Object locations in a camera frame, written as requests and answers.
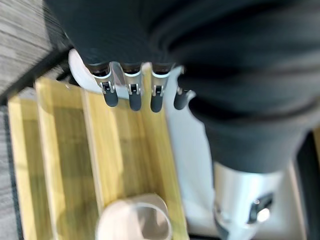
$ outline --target gray carpet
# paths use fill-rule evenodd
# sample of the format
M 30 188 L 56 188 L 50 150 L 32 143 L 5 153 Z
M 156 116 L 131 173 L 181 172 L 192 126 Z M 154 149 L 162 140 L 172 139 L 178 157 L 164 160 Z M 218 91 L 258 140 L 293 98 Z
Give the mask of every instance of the gray carpet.
M 0 93 L 62 37 L 42 0 L 0 0 Z M 0 239 L 23 239 L 6 107 L 0 107 Z

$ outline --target white surface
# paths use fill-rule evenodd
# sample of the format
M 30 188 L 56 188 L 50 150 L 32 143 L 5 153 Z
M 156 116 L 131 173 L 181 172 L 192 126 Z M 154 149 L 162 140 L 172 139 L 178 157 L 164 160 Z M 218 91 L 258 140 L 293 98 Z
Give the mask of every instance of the white surface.
M 96 240 L 171 240 L 172 226 L 165 202 L 144 194 L 108 205 L 97 224 Z
M 174 108 L 179 73 L 180 69 L 171 72 L 163 102 L 188 231 L 217 236 L 212 211 L 214 187 L 210 148 L 204 125 L 191 115 L 189 108 L 180 111 Z M 270 219 L 263 224 L 254 239 L 305 239 L 299 200 L 294 192 L 296 183 L 291 174 L 289 170 L 285 174 L 275 195 Z

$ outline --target silver metal cylinder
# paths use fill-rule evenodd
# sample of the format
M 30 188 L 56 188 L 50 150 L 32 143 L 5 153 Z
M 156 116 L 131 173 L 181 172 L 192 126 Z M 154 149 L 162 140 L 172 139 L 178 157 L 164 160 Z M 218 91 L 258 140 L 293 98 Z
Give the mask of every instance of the silver metal cylinder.
M 236 171 L 218 162 L 214 163 L 214 217 L 227 231 L 227 240 L 250 240 L 261 222 L 266 221 L 270 209 L 257 212 L 254 222 L 250 215 L 259 199 L 273 194 L 281 182 L 283 172 L 250 173 Z

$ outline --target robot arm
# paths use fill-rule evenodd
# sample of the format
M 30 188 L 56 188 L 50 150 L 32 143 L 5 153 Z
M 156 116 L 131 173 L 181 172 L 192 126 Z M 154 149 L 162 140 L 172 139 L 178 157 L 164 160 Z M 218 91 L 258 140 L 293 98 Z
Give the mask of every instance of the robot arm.
M 106 103 L 116 106 L 109 62 L 121 63 L 140 109 L 140 64 L 153 63 L 161 108 L 170 63 L 213 159 L 214 217 L 223 239 L 249 240 L 268 219 L 284 170 L 320 120 L 316 0 L 46 0 Z

